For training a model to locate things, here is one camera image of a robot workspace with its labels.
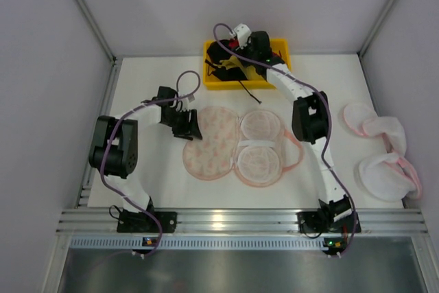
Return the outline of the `peach tulip print laundry bag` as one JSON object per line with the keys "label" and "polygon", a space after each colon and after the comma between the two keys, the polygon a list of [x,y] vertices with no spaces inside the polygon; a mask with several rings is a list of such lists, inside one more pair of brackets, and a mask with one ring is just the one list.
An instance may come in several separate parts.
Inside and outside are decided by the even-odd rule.
{"label": "peach tulip print laundry bag", "polygon": [[224,107],[207,107],[198,114],[201,140],[188,141],[182,151],[193,177],[218,180],[231,172],[251,187],[269,187],[298,167],[305,152],[283,120],[269,110],[239,116]]}

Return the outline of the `red lace bra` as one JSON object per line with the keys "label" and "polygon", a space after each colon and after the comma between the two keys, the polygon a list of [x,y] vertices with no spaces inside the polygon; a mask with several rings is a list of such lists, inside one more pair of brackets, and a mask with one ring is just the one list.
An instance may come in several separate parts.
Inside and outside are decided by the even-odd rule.
{"label": "red lace bra", "polygon": [[228,41],[229,49],[236,50],[239,49],[239,41],[236,38],[232,38]]}

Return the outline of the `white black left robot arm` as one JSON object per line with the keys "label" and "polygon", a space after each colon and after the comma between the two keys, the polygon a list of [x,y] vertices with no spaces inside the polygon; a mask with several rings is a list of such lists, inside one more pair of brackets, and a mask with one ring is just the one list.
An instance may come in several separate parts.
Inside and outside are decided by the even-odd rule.
{"label": "white black left robot arm", "polygon": [[103,185],[122,199],[126,211],[152,213],[152,199],[134,173],[141,130],[161,124],[171,128],[175,138],[202,139],[197,110],[183,106],[192,97],[193,93],[179,95],[176,89],[161,86],[157,96],[118,117],[98,117],[88,163],[99,172]]}

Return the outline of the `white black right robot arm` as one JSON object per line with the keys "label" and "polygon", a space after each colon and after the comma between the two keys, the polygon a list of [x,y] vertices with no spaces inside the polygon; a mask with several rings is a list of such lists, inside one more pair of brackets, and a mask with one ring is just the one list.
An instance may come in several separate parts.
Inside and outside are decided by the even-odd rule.
{"label": "white black right robot arm", "polygon": [[305,216],[307,228],[327,231],[342,226],[345,219],[355,223],[355,205],[337,177],[331,158],[333,121],[326,93],[293,76],[285,61],[272,51],[267,32],[251,32],[240,47],[240,55],[245,65],[252,65],[258,75],[292,103],[294,136],[311,148],[318,162],[324,185],[318,210]]}

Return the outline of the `yellow bra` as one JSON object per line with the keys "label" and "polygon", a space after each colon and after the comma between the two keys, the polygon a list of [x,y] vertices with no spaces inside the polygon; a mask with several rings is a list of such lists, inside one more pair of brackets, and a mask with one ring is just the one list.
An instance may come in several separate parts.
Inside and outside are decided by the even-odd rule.
{"label": "yellow bra", "polygon": [[235,56],[231,56],[229,59],[220,60],[219,67],[224,74],[224,81],[263,80],[254,67],[245,67]]}

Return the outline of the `black bra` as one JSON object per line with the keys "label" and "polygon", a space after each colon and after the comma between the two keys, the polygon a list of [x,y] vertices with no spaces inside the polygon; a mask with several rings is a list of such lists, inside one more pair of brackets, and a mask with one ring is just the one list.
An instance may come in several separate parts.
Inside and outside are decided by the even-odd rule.
{"label": "black bra", "polygon": [[261,101],[249,89],[254,87],[250,81],[259,81],[253,67],[244,67],[236,56],[222,49],[218,42],[208,40],[204,43],[204,64],[202,81],[207,89],[243,89],[258,104]]}

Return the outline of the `yellow plastic bin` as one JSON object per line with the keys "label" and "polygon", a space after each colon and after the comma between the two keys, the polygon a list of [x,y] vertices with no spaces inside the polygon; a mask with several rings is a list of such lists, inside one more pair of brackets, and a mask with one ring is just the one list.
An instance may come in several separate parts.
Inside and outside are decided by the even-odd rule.
{"label": "yellow plastic bin", "polygon": [[[242,89],[242,85],[238,81],[221,81],[213,75],[215,70],[207,62],[211,62],[210,56],[207,54],[207,49],[211,46],[213,40],[207,40],[204,42],[204,53],[203,53],[203,74],[202,82],[208,90],[212,91],[223,91],[223,90],[237,90]],[[292,70],[292,64],[289,56],[289,45],[285,38],[271,38],[270,46],[272,51],[279,55],[288,66],[289,70]],[[256,80],[244,81],[244,85],[248,89],[275,89],[276,87],[269,84],[262,78],[257,78]]]}

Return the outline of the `aluminium front rail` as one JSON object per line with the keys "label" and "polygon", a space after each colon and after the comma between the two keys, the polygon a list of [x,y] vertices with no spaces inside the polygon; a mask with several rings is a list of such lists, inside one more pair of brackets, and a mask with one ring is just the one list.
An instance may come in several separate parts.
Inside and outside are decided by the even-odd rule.
{"label": "aluminium front rail", "polygon": [[[176,234],[296,234],[301,209],[174,209]],[[422,213],[417,209],[359,209],[362,235],[413,236],[428,233]],[[110,234],[117,221],[103,208],[62,211],[57,234]]]}

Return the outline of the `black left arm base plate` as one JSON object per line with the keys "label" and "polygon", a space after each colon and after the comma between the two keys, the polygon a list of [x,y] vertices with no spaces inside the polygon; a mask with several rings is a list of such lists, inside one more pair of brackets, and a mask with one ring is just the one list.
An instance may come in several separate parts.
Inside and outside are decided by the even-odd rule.
{"label": "black left arm base plate", "polygon": [[[155,218],[161,225],[163,233],[173,233],[177,225],[177,213],[157,211]],[[120,213],[117,223],[118,233],[158,233],[158,224],[144,213],[133,213],[125,209]]]}

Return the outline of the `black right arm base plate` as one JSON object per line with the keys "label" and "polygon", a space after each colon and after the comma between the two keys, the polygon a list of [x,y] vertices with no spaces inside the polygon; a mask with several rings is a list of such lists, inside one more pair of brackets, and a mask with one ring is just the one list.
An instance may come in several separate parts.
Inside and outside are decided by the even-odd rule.
{"label": "black right arm base plate", "polygon": [[318,214],[317,211],[302,211],[297,215],[299,232],[308,238],[316,239],[326,233],[352,233],[355,228],[356,233],[361,232],[359,219],[354,224],[354,215],[348,215],[337,222],[329,224]]}

